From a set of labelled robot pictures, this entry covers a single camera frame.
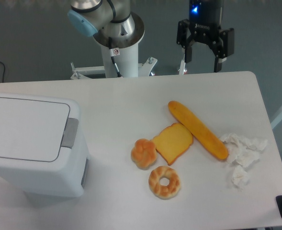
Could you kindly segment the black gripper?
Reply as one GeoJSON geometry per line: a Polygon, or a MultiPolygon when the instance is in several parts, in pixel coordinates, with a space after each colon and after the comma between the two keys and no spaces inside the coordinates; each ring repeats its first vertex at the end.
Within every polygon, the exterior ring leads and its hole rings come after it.
{"type": "Polygon", "coordinates": [[[214,72],[219,72],[226,58],[234,54],[234,28],[221,29],[223,7],[223,0],[189,1],[189,20],[178,22],[176,40],[184,50],[185,63],[192,61],[192,45],[196,42],[214,48],[214,72]]]}

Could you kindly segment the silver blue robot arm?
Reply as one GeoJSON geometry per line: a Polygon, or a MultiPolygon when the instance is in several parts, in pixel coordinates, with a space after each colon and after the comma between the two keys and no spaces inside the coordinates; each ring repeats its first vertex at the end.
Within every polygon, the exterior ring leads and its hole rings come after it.
{"type": "MultiPolygon", "coordinates": [[[[142,19],[131,11],[129,0],[73,0],[68,19],[84,36],[93,37],[101,46],[106,77],[150,75],[155,61],[138,63],[138,44],[145,34],[142,19]]],[[[235,30],[223,30],[222,0],[189,1],[189,18],[178,22],[176,43],[183,50],[179,73],[192,60],[195,43],[207,45],[213,52],[214,72],[234,53],[235,30]]]]}

